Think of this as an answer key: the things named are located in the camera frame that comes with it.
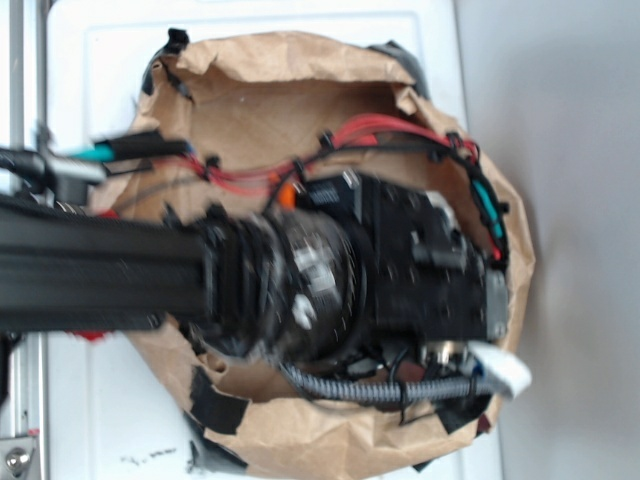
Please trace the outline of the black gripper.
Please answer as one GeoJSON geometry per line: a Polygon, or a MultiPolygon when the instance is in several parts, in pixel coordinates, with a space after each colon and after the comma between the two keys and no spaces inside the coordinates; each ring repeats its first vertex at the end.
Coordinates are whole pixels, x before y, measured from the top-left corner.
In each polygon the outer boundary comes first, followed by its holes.
{"type": "Polygon", "coordinates": [[[326,237],[313,276],[343,300],[319,306],[302,361],[349,364],[505,335],[504,266],[461,233],[439,193],[345,171],[307,183],[299,207],[326,237]]]}

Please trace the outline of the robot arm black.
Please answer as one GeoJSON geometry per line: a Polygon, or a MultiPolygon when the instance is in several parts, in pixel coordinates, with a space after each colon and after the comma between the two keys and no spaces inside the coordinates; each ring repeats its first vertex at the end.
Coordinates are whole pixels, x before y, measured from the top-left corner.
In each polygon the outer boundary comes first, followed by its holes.
{"type": "Polygon", "coordinates": [[[295,201],[161,225],[5,197],[1,327],[140,331],[171,315],[222,355],[298,364],[505,334],[504,270],[439,194],[346,171],[295,201]]]}

